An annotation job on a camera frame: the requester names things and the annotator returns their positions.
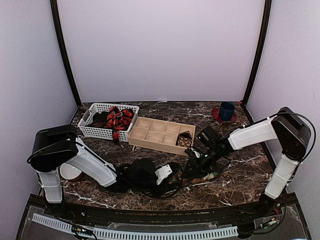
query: red and black cloth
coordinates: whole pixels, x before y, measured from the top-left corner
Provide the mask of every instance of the red and black cloth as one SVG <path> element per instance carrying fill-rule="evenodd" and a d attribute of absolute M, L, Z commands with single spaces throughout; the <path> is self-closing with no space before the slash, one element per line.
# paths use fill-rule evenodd
<path fill-rule="evenodd" d="M 109 112 L 97 112 L 93 116 L 93 122 L 87 127 L 112 129 L 113 143 L 119 145 L 119 131 L 128 130 L 134 115 L 134 111 L 130 108 L 120 111 L 119 108 L 113 106 L 109 109 Z"/>

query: basket handle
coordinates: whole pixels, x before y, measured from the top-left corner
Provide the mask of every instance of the basket handle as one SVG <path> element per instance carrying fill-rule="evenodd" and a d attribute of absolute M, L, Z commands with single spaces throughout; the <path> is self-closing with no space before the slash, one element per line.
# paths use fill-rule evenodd
<path fill-rule="evenodd" d="M 88 120 L 88 118 L 87 118 L 88 113 L 89 113 L 89 109 L 87 111 L 85 111 L 85 113 L 83 114 L 83 116 L 81 118 L 84 122 L 86 122 Z"/>

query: black pole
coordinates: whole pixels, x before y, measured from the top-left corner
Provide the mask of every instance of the black pole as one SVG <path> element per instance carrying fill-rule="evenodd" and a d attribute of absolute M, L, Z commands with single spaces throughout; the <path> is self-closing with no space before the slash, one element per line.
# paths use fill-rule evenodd
<path fill-rule="evenodd" d="M 272 3 L 272 0 L 265 0 L 265 3 L 264 3 L 264 10 L 263 10 L 263 17 L 262 17 L 258 45 L 256 47 L 250 77 L 249 77 L 248 84 L 246 86 L 245 93 L 244 93 L 243 100 L 242 100 L 242 104 L 244 106 L 246 106 L 249 101 L 250 94 L 252 92 L 252 88 L 254 87 L 255 79 L 257 76 L 259 63 L 261 60 L 261 55 L 262 55 L 262 51 L 264 49 L 266 35 L 267 35 L 270 10 L 271 10 L 271 3 Z"/>
<path fill-rule="evenodd" d="M 56 34 L 56 38 L 58 40 L 65 73 L 68 78 L 75 103 L 78 107 L 80 107 L 82 103 L 81 103 L 81 99 L 80 99 L 80 96 L 79 96 L 79 93 L 77 90 L 74 76 L 72 74 L 72 70 L 71 70 L 71 66 L 70 66 L 70 62 L 69 62 L 69 58 L 68 58 L 68 54 L 67 54 L 65 40 L 64 40 L 64 36 L 62 33 L 62 28 L 61 28 L 57 0 L 50 0 L 50 4 L 51 4 L 51 11 L 52 11 L 52 18 L 53 18 L 53 23 L 54 23 L 54 28 L 55 28 L 55 34 Z"/>

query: red saucer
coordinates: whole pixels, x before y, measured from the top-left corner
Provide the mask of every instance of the red saucer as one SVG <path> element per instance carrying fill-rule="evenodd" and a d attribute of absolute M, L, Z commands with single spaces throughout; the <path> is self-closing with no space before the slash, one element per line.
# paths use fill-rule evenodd
<path fill-rule="evenodd" d="M 237 120 L 237 115 L 236 113 L 233 114 L 231 121 L 223 121 L 219 117 L 219 108 L 214 108 L 212 110 L 212 116 L 214 117 L 215 120 L 217 120 L 219 123 L 234 123 Z"/>

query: white wall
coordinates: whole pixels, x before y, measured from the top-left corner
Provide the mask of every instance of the white wall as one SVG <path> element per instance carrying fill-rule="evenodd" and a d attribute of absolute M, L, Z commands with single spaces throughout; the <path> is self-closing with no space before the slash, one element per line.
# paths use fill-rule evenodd
<path fill-rule="evenodd" d="M 320 1 L 272 3 L 263 55 L 249 100 L 254 120 L 288 106 L 320 130 Z M 273 157 L 281 148 L 268 144 Z M 289 191 L 296 192 L 313 239 L 320 239 L 320 141 L 299 168 Z"/>
<path fill-rule="evenodd" d="M 39 184 L 27 164 L 37 131 L 68 124 L 76 104 L 49 0 L 0 1 L 0 239 L 15 239 Z"/>
<path fill-rule="evenodd" d="M 240 101 L 264 0 L 60 0 L 83 102 Z"/>

